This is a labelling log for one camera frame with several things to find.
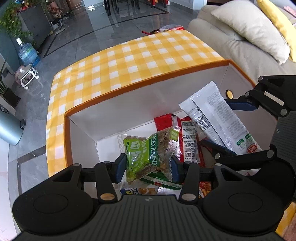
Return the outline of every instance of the plant pot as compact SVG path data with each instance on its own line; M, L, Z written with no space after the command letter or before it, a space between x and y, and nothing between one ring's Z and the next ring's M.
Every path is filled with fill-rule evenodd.
M20 97L16 96L15 93L12 92L10 88L7 88L5 91L3 97L6 99L6 101L15 108L20 101Z

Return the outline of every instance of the electrical outlet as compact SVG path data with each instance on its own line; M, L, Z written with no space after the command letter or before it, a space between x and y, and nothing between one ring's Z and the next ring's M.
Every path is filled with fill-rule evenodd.
M9 72L9 71L8 71L7 68L5 68L5 69L3 70L2 75L3 75L4 78L8 75L8 72Z

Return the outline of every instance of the trash can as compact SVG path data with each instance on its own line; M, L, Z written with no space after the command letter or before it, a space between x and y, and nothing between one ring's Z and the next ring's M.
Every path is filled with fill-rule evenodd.
M19 120L0 104L0 138L15 146L22 137L25 120Z

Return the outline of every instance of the water bottle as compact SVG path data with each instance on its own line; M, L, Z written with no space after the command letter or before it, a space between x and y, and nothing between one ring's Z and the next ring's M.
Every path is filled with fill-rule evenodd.
M40 60L40 57L38 56L37 51L33 48L32 44L24 44L20 38L17 38L17 43L20 45L18 56L23 61L23 63L36 66Z

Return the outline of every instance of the barcode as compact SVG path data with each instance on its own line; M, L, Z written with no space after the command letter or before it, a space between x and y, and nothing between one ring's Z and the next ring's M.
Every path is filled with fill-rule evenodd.
M182 121L182 125L184 126L194 126L193 122L192 121Z
M203 131L212 126L204 114L201 114L201 116L197 117L195 120Z

